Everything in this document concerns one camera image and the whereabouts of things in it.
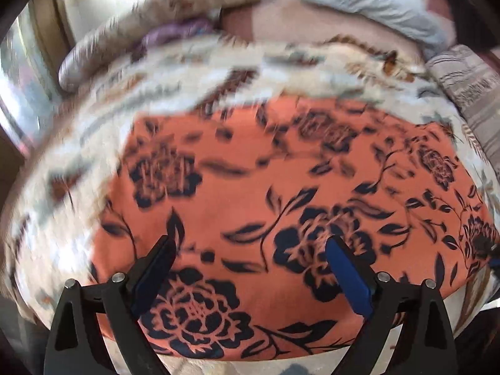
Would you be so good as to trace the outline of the stained glass window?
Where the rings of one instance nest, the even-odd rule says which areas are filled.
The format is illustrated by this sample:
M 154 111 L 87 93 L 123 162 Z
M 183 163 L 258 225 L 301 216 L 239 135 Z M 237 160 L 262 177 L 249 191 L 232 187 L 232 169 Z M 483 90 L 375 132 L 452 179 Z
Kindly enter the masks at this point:
M 25 7 L 1 43 L 1 127 L 23 155 L 41 142 L 58 99 Z

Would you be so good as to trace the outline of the orange black floral garment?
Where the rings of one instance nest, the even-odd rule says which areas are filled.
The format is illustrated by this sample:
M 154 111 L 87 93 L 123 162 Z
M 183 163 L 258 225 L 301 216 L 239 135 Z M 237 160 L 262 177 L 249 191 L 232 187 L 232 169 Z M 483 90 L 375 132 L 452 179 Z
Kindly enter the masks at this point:
M 325 243 L 443 295 L 485 263 L 498 231 L 448 132 L 355 101 L 278 97 L 138 118 L 94 238 L 92 275 L 155 243 L 175 262 L 140 319 L 160 354 L 269 360 L 340 348 L 362 320 Z

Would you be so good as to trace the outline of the striped floral bolster pillow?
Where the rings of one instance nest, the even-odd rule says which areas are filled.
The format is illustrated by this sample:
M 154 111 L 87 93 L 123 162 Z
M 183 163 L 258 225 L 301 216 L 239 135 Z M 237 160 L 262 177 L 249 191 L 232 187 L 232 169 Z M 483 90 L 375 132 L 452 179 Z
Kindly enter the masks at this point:
M 58 70 L 58 83 L 76 91 L 102 66 L 139 43 L 161 25 L 191 19 L 219 8 L 233 8 L 258 0 L 142 0 L 114 16 L 79 40 Z

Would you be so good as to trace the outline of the pink brown bed sheet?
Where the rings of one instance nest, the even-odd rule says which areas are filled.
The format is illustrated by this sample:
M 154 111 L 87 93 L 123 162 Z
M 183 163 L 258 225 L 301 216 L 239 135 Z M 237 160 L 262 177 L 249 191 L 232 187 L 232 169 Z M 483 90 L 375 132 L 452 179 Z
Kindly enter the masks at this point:
M 446 0 L 423 0 L 424 8 L 398 4 L 402 14 L 417 14 L 417 24 L 429 20 L 445 37 L 445 50 L 458 45 L 451 9 Z M 220 27 L 247 42 L 323 43 L 333 37 L 351 37 L 375 51 L 396 50 L 400 58 L 423 63 L 423 44 L 405 37 L 387 25 L 362 14 L 348 14 L 304 0 L 261 0 L 237 8 L 226 8 Z M 499 44 L 489 49 L 468 45 L 494 69 L 499 69 Z

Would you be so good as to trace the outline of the striped folded quilt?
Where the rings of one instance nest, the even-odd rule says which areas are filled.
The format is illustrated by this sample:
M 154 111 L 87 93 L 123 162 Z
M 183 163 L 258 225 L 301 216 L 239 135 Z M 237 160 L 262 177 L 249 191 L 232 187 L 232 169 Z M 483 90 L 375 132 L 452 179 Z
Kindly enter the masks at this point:
M 465 45 L 456 45 L 426 63 L 499 170 L 499 70 Z

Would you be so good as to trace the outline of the black cloth on headboard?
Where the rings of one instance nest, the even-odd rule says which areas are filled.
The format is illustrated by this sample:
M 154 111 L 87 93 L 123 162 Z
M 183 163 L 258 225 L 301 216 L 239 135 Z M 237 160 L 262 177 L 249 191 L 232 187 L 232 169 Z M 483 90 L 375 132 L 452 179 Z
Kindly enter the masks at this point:
M 474 52 L 483 53 L 499 46 L 493 32 L 469 0 L 427 0 L 426 9 L 445 19 L 452 43 L 466 45 Z

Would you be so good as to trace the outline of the purple cloth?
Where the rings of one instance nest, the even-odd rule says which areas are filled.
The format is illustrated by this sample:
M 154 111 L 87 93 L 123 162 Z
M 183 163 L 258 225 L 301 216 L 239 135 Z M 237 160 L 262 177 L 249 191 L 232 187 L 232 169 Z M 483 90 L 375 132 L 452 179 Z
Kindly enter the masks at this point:
M 138 42 L 132 44 L 127 52 L 132 53 L 145 48 L 156 47 L 165 43 L 211 34 L 213 32 L 213 21 L 206 17 L 174 21 L 153 28 L 144 37 L 141 37 Z

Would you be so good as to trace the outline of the cream leaf pattern blanket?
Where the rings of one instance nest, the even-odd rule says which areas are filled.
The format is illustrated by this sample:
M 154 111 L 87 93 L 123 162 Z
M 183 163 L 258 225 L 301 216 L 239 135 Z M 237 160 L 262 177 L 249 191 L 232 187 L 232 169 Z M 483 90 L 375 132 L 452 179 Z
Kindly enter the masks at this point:
M 439 124 L 485 197 L 499 234 L 497 171 L 425 69 L 384 59 L 351 37 L 286 44 L 202 36 L 123 55 L 82 86 L 73 111 L 52 128 L 7 201 L 2 291 L 24 317 L 49 327 L 68 278 L 101 283 L 91 269 L 94 238 L 138 118 L 208 116 L 287 96 L 355 101 L 411 124 Z M 455 292 L 442 294 L 454 332 L 472 320 L 493 289 L 486 258 Z M 175 374 L 326 374 L 349 344 L 269 360 L 194 359 L 155 351 Z

